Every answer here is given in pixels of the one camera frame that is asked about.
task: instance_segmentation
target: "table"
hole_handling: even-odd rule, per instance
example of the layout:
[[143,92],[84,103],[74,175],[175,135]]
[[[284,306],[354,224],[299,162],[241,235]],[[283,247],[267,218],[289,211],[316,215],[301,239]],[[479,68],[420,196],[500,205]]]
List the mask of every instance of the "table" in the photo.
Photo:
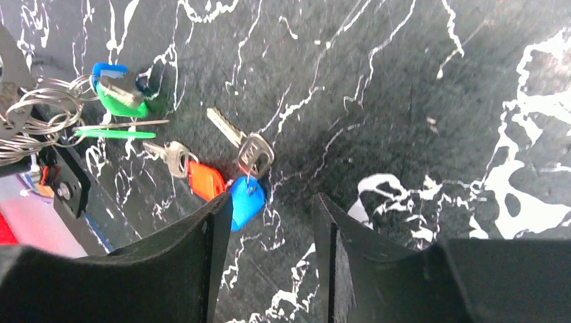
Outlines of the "table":
[[[267,207],[230,238],[220,322],[318,322],[317,192],[414,250],[571,236],[568,1],[0,0],[0,12],[35,75],[71,81],[99,61],[140,72],[154,117],[170,119],[155,142],[184,143],[226,179],[237,151],[206,108],[272,144]],[[109,121],[97,104],[84,118]],[[77,152],[105,192],[87,216],[102,252],[203,204],[140,142]]]

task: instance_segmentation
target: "bolt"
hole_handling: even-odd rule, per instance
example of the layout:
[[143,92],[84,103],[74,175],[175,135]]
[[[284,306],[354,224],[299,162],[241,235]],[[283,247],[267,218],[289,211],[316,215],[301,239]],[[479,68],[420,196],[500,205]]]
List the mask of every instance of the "bolt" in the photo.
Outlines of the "bolt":
[[65,183],[60,183],[59,188],[56,190],[56,193],[59,197],[64,200],[71,199],[71,192],[69,191],[69,187]]

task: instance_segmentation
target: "blue key tag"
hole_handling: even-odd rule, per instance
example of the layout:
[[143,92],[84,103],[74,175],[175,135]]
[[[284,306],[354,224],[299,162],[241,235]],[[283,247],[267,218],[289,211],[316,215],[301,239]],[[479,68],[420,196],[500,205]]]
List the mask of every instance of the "blue key tag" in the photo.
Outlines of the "blue key tag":
[[248,176],[237,179],[228,190],[232,195],[232,232],[242,229],[266,203],[264,190],[258,181]]
[[113,65],[107,63],[96,63],[91,70],[91,83],[93,88],[97,88],[97,82],[101,76],[109,76],[114,79],[122,78],[129,69],[124,65]]

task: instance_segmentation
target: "orange key tag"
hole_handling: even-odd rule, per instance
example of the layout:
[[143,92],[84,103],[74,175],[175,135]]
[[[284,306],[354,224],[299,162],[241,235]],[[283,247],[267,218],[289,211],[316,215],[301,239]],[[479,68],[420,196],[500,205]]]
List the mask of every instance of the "orange key tag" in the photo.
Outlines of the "orange key tag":
[[189,161],[188,177],[193,192],[206,201],[226,191],[224,179],[217,170],[194,160]]

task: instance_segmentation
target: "marble surface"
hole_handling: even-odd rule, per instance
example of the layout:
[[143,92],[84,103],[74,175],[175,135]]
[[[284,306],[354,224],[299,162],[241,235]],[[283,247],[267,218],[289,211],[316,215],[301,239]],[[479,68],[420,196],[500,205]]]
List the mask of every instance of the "marble surface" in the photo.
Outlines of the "marble surface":
[[[171,120],[155,142],[236,178],[237,151],[206,118],[216,106],[272,144],[267,206],[230,238],[219,322],[318,322],[316,192],[414,250],[571,236],[568,1],[17,2],[0,0],[0,20],[35,75],[140,72]],[[84,116],[112,120],[99,105]],[[108,192],[89,214],[108,249],[203,204],[139,142],[78,151]]]

